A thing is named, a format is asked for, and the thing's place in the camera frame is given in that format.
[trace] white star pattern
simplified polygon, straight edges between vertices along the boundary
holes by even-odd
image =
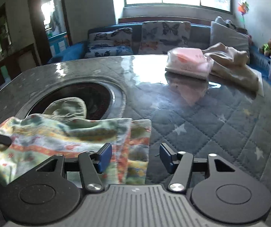
[[[247,116],[251,115],[251,112],[248,109],[243,109],[244,114],[246,114]]]
[[[247,96],[245,96],[245,98],[246,98],[246,100],[249,101],[250,103],[253,102],[253,100],[252,100],[251,98],[249,98],[249,97],[247,97]]]
[[[264,158],[263,151],[260,150],[258,147],[256,147],[255,154],[256,154],[256,160],[259,160],[261,157]]]
[[[224,114],[218,116],[218,120],[221,121],[221,122],[223,122],[223,123],[226,123],[226,121],[227,121],[226,118],[225,118],[225,116],[224,116]]]
[[[178,135],[180,135],[181,132],[187,133],[187,131],[184,128],[185,124],[182,124],[180,126],[174,125],[175,129],[173,130],[174,132],[176,132]]]

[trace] window frame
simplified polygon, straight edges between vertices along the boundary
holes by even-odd
[[[200,5],[188,5],[188,4],[177,4],[177,3],[137,3],[137,4],[127,4],[126,0],[124,0],[124,8],[126,7],[134,7],[134,6],[155,6],[155,5],[163,5],[163,6],[182,6],[182,7],[193,7],[193,8],[202,8],[202,9],[207,9],[207,10],[212,10],[216,12],[221,12],[221,13],[227,13],[233,15],[233,0],[230,0],[230,11],[214,8],[214,7],[207,7],[207,6],[202,6],[201,5],[201,0],[200,0]]]

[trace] colorful cloth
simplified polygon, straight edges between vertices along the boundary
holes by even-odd
[[[97,152],[109,142],[112,158],[101,175],[103,183],[144,184],[151,121],[86,120],[85,115],[85,103],[73,97],[52,103],[43,114],[4,121],[0,134],[10,136],[12,144],[8,148],[0,144],[0,183],[10,183],[54,154],[73,158],[84,151]],[[72,173],[67,178],[78,184],[76,176]]]

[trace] beige cloth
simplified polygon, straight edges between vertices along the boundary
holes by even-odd
[[[246,65],[249,60],[246,51],[237,51],[222,43],[202,51],[214,61],[211,74],[233,81],[250,91],[259,90],[258,76]]]

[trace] quilted bed cover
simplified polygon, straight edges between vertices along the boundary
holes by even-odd
[[[166,188],[171,180],[159,157],[159,146],[165,142],[199,158],[216,153],[271,192],[271,87],[264,81],[265,97],[252,99],[235,87],[209,82],[205,95],[193,100],[196,95],[183,83],[167,80],[172,92],[162,85],[139,84],[129,93],[132,100],[124,113],[124,117],[151,119],[153,124],[146,183]],[[147,106],[140,104],[143,100]],[[190,186],[203,179],[203,174],[193,173]],[[271,227],[271,212],[266,223]]]

